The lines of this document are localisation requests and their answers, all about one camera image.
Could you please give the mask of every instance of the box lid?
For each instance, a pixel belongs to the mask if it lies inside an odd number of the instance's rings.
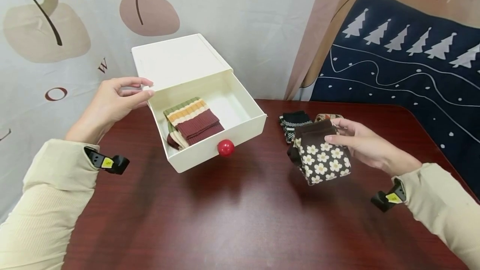
[[[201,34],[133,47],[132,54],[139,77],[153,81],[155,91],[232,70]]]

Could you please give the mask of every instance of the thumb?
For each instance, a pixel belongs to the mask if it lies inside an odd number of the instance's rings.
[[[155,95],[155,91],[144,90],[144,91],[141,91],[141,92],[139,92],[135,95],[128,96],[128,97],[123,97],[123,98],[126,100],[128,107],[133,109],[137,105],[139,105],[140,103],[144,103],[147,100],[151,99],[151,97],[153,97],[153,95]]]
[[[355,147],[358,142],[356,137],[350,137],[348,135],[327,135],[325,136],[325,141],[329,144],[348,147]]]

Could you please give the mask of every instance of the hand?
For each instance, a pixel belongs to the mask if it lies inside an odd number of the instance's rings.
[[[343,118],[331,121],[339,127],[340,135],[327,135],[325,141],[334,145],[348,146],[352,156],[371,167],[395,176],[422,166],[416,158],[398,149],[363,124]]]
[[[132,110],[146,106],[154,95],[153,90],[122,90],[122,87],[152,86],[152,81],[141,77],[121,77],[104,80],[95,97],[79,121],[67,133],[65,140],[98,144],[115,122]]]

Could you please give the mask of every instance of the black sock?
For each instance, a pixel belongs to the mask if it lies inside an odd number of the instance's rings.
[[[278,121],[283,129],[285,141],[287,141],[288,144],[292,142],[292,139],[295,136],[296,127],[301,127],[303,125],[312,123],[309,116],[304,111],[293,113],[285,112],[283,115],[278,117]]]

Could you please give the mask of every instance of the yellow label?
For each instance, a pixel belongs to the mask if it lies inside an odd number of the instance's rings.
[[[113,166],[113,160],[105,157],[105,159],[102,162],[102,168],[110,169],[112,166]]]
[[[392,194],[388,194],[386,195],[387,199],[388,199],[388,202],[389,203],[403,203],[403,201],[400,199],[400,197],[397,196],[397,194],[395,193],[392,193]]]

